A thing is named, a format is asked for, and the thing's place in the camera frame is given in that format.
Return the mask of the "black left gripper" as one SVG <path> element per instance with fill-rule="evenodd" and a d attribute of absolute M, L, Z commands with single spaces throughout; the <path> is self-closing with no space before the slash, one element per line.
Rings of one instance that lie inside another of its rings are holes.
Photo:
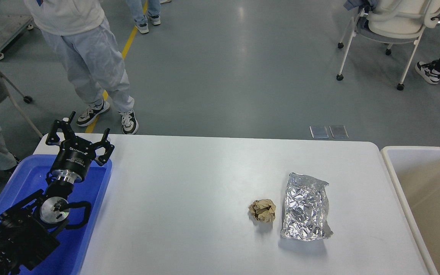
<path fill-rule="evenodd" d="M 77 139 L 71 127 L 76 112 L 72 111 L 68 120 L 54 120 L 51 130 L 47 135 L 45 144 L 47 146 L 59 146 L 60 151 L 52 164 L 50 173 L 58 177 L 67 172 L 75 174 L 74 182 L 84 181 L 91 162 L 94 160 L 100 167 L 104 166 L 110 159 L 115 146 L 110 143 L 108 136 L 110 128 L 106 128 L 100 141 L 91 143 L 85 139 Z M 60 140 L 57 132 L 62 130 L 63 141 Z M 96 150 L 105 149 L 102 155 L 97 155 Z"/>

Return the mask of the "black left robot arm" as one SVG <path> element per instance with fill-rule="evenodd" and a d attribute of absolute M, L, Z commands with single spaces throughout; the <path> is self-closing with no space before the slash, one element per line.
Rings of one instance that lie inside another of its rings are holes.
<path fill-rule="evenodd" d="M 0 214 L 0 275 L 17 275 L 20 266 L 33 270 L 60 242 L 63 230 L 76 230 L 90 220 L 92 203 L 69 202 L 75 183 L 84 181 L 92 162 L 105 165 L 114 150 L 105 129 L 100 141 L 92 143 L 75 135 L 69 120 L 55 120 L 47 135 L 49 146 L 59 146 L 46 181 L 37 190 Z"/>

